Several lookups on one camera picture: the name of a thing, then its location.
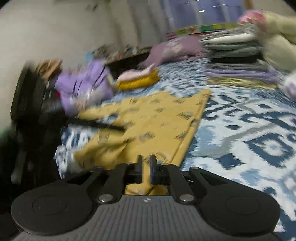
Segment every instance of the yellow patterned fabric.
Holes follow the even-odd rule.
[[[165,195],[165,186],[150,184],[149,156],[155,154],[158,163],[180,166],[210,93],[203,90],[190,98],[178,98],[159,92],[141,98],[128,97],[120,103],[81,113],[79,118],[87,120],[116,114],[113,124],[125,126],[126,131],[100,130],[74,154],[75,161],[86,169],[113,169],[120,163],[137,162],[138,155],[143,155],[143,183],[127,185],[126,194]]]
[[[143,88],[155,84],[159,81],[158,70],[152,71],[148,76],[129,81],[119,81],[116,83],[116,87],[120,90],[132,90],[137,88]]]
[[[276,84],[266,84],[261,80],[248,80],[248,79],[239,79],[239,78],[231,78],[231,77],[219,77],[219,78],[208,78],[209,84],[213,85],[232,85],[232,86],[240,86],[247,87],[253,89],[261,89],[261,90],[276,90],[278,87]]]

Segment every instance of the bed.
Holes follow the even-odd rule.
[[[157,84],[119,92],[112,101],[158,91],[189,97],[211,89],[212,96],[181,169],[198,166],[273,196],[281,206],[275,232],[283,241],[296,240],[296,103],[281,90],[208,85],[203,73],[207,62],[163,64]],[[112,117],[104,121],[112,122]],[[62,130],[62,145],[55,155],[61,177],[79,171],[72,155],[96,132],[79,126]]]

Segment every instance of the metal bolt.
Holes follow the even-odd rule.
[[[112,201],[112,199],[113,199],[113,196],[110,194],[102,194],[99,196],[99,200],[101,202],[109,202],[109,201]]]
[[[180,200],[183,202],[191,202],[194,200],[194,197],[190,194],[183,194],[180,196]]]

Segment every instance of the stack of folded clothes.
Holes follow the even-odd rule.
[[[277,71],[262,60],[253,25],[205,35],[203,52],[211,59],[205,70],[210,84],[274,90]]]

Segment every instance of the pink pillow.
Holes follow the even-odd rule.
[[[178,37],[158,45],[154,45],[150,51],[149,57],[140,65],[149,67],[151,64],[159,66],[165,62],[179,61],[195,57],[195,59],[204,58],[201,52],[202,45],[198,36],[188,35]]]
[[[237,22],[238,24],[253,23],[253,24],[265,24],[265,17],[262,10],[249,10],[241,16]]]

